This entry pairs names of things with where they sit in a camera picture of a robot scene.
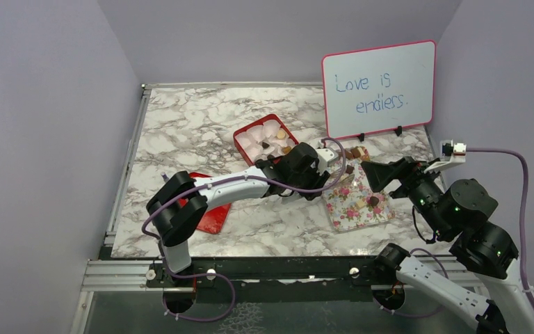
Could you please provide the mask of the red box lid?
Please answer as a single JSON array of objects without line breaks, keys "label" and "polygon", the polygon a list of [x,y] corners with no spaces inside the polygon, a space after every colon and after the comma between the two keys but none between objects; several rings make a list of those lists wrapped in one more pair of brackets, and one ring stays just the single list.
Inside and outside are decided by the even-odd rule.
[{"label": "red box lid", "polygon": [[211,234],[222,230],[231,204],[211,204],[209,197],[203,195],[202,190],[196,190],[176,200],[174,216],[171,218],[176,232],[189,237],[196,230]]}]

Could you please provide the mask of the metal serving tongs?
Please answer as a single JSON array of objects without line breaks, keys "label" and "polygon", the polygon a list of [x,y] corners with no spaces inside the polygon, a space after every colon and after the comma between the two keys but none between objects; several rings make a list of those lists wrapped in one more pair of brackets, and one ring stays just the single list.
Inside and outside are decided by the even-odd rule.
[{"label": "metal serving tongs", "polygon": [[355,172],[353,174],[341,173],[340,170],[337,170],[331,174],[325,183],[325,186],[331,186],[332,188],[336,186],[348,186],[355,178]]}]

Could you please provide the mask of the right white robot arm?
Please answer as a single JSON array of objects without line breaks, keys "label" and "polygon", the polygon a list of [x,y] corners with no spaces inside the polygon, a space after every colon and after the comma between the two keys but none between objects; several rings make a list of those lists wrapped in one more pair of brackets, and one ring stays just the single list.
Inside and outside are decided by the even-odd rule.
[{"label": "right white robot arm", "polygon": [[417,288],[458,313],[477,333],[534,333],[534,293],[522,279],[521,253],[508,232],[490,222],[498,203],[478,181],[457,180],[442,191],[428,164],[411,157],[361,166],[375,192],[400,182],[390,196],[412,202],[435,241],[451,244],[451,255],[484,284],[489,296],[477,296],[432,272],[396,244],[386,245],[375,258],[373,273],[380,282],[396,279]]}]

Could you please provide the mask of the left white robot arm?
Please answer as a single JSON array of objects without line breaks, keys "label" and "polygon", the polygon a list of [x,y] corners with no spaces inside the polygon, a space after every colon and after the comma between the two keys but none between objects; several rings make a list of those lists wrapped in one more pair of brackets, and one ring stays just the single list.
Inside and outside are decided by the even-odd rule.
[{"label": "left white robot arm", "polygon": [[338,158],[329,148],[300,143],[281,157],[260,159],[237,173],[202,178],[186,171],[175,173],[146,204],[146,224],[158,232],[166,279],[176,286],[190,279],[188,240],[207,212],[240,200],[286,193],[313,200],[322,194],[329,168]]}]

